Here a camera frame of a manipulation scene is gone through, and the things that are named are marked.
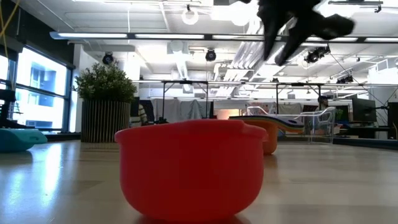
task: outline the green plant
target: green plant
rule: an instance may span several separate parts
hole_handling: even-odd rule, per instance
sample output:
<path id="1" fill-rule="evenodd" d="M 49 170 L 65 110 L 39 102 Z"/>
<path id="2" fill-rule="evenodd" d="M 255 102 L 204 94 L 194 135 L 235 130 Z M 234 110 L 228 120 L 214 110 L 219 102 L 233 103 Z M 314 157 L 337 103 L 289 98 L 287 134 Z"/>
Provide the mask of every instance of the green plant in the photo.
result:
<path id="1" fill-rule="evenodd" d="M 336 110 L 336 119 L 337 120 L 340 120 L 341 119 L 341 116 L 343 115 L 343 110 L 341 110 L 341 109 L 337 109 Z"/>
<path id="2" fill-rule="evenodd" d="M 91 69 L 86 68 L 75 77 L 77 91 L 84 100 L 106 100 L 131 103 L 137 87 L 126 77 L 115 63 L 102 65 L 95 63 Z"/>

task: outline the window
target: window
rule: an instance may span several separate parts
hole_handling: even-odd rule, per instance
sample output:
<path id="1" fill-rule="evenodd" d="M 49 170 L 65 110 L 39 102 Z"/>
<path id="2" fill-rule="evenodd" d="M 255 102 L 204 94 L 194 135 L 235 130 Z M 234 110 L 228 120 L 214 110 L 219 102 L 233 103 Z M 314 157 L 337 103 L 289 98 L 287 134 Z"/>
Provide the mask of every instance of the window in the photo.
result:
<path id="1" fill-rule="evenodd" d="M 7 80 L 8 78 L 8 59 L 0 56 L 0 79 Z"/>
<path id="2" fill-rule="evenodd" d="M 5 90 L 6 89 L 6 86 L 5 86 L 5 84 L 0 84 L 0 90 Z M 4 104 L 4 100 L 0 100 L 0 107 L 1 107 L 1 105 L 3 105 Z"/>
<path id="3" fill-rule="evenodd" d="M 63 98 L 17 88 L 13 119 L 36 128 L 62 128 Z"/>
<path id="4" fill-rule="evenodd" d="M 67 68 L 29 49 L 19 54 L 17 83 L 65 94 Z"/>

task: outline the potted plant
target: potted plant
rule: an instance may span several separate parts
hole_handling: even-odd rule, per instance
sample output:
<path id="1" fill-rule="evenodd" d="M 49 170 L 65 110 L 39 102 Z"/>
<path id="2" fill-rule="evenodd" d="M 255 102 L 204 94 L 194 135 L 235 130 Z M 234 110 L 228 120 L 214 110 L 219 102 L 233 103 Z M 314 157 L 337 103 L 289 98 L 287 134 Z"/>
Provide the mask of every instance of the potted plant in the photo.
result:
<path id="1" fill-rule="evenodd" d="M 117 131 L 129 127 L 130 104 L 137 87 L 115 63 L 96 63 L 76 77 L 80 98 L 82 142 L 114 142 Z"/>

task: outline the wooden planter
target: wooden planter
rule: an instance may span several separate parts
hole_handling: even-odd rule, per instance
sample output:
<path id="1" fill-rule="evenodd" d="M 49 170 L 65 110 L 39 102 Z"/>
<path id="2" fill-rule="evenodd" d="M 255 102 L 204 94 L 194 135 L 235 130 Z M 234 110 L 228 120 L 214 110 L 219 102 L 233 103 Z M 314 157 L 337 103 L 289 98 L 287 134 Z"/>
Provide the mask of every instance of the wooden planter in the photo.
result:
<path id="1" fill-rule="evenodd" d="M 82 142 L 114 142 L 114 134 L 129 127 L 130 104 L 84 101 L 81 112 Z"/>

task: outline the floor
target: floor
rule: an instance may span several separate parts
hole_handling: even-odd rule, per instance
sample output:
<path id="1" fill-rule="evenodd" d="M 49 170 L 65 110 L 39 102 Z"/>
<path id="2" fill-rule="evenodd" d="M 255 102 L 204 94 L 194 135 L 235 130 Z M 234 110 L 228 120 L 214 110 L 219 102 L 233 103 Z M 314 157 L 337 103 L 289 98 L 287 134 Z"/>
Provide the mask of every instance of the floor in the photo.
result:
<path id="1" fill-rule="evenodd" d="M 0 223 L 161 223 L 125 201 L 115 144 L 0 154 Z M 256 201 L 225 224 L 398 223 L 398 152 L 281 144 Z"/>

